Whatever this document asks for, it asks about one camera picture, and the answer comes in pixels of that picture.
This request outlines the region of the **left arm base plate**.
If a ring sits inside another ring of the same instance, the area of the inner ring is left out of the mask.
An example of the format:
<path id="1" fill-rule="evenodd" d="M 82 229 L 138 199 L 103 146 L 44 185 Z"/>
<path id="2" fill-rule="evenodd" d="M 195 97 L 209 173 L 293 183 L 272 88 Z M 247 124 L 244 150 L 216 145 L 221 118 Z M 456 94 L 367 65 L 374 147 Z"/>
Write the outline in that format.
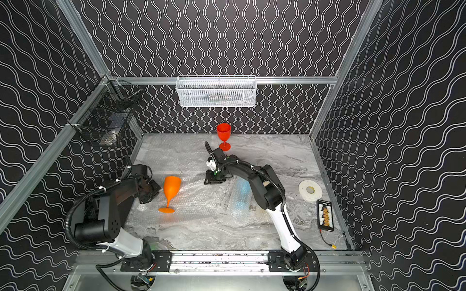
<path id="1" fill-rule="evenodd" d="M 142 254 L 124 259 L 120 270 L 122 272 L 168 272 L 171 263 L 172 252 L 152 251 L 151 255 Z"/>

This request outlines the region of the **red wine glass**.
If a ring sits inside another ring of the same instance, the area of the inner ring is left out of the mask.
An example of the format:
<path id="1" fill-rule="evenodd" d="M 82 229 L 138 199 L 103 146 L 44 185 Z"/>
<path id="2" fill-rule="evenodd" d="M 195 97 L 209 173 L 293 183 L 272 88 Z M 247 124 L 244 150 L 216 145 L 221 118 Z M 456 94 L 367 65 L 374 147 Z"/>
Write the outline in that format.
<path id="1" fill-rule="evenodd" d="M 231 126 L 228 123 L 221 123 L 217 126 L 217 135 L 222 143 L 219 145 L 224 152 L 227 152 L 231 149 L 231 145 L 227 140 L 231 136 Z"/>

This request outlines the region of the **orange glass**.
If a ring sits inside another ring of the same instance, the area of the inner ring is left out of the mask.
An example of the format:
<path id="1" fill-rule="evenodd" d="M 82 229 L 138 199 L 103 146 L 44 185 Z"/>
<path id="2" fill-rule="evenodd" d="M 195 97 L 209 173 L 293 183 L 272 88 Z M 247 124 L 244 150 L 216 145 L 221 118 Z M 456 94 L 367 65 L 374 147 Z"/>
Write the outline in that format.
<path id="1" fill-rule="evenodd" d="M 169 176 L 165 178 L 163 191 L 167 200 L 166 206 L 159 208 L 161 213 L 174 213 L 175 210 L 170 208 L 170 203 L 180 191 L 182 180 L 179 177 Z"/>

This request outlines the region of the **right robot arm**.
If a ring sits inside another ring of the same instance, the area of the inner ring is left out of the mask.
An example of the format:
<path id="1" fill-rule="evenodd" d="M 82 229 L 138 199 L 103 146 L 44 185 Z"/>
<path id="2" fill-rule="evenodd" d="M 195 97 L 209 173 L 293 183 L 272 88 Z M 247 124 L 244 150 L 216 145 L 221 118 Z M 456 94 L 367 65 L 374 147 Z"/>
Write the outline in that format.
<path id="1" fill-rule="evenodd" d="M 297 235 L 286 207 L 285 188 L 270 165 L 255 166 L 238 156 L 227 155 L 221 148 L 211 149 L 206 141 L 209 154 L 206 162 L 204 184 L 222 184 L 231 177 L 240 177 L 249 183 L 257 205 L 265 210 L 279 234 L 285 265 L 291 270 L 308 266 L 312 272 L 320 271 L 320 262 L 315 251 Z"/>

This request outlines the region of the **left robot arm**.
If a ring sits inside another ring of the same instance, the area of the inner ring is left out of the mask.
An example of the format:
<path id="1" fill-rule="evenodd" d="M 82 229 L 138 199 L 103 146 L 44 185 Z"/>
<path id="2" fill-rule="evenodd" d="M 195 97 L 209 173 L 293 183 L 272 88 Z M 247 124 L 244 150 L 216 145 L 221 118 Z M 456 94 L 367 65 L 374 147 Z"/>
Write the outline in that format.
<path id="1" fill-rule="evenodd" d="M 161 190 L 144 164 L 128 167 L 121 179 L 107 180 L 98 190 L 77 198 L 65 219 L 68 240 L 85 251 L 112 252 L 129 270 L 149 270 L 155 259 L 149 243 L 124 230 L 134 200 L 151 202 Z"/>

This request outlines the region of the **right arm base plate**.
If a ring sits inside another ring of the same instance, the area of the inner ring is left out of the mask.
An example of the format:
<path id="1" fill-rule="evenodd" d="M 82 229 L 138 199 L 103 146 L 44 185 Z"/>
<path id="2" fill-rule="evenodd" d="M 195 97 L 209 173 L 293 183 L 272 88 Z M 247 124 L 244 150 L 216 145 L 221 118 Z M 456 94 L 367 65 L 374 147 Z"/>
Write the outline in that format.
<path id="1" fill-rule="evenodd" d="M 266 264 L 270 272 L 302 272 L 316 273 L 318 271 L 316 257 L 307 252 L 304 256 L 296 257 L 286 252 L 272 251 L 268 253 Z"/>

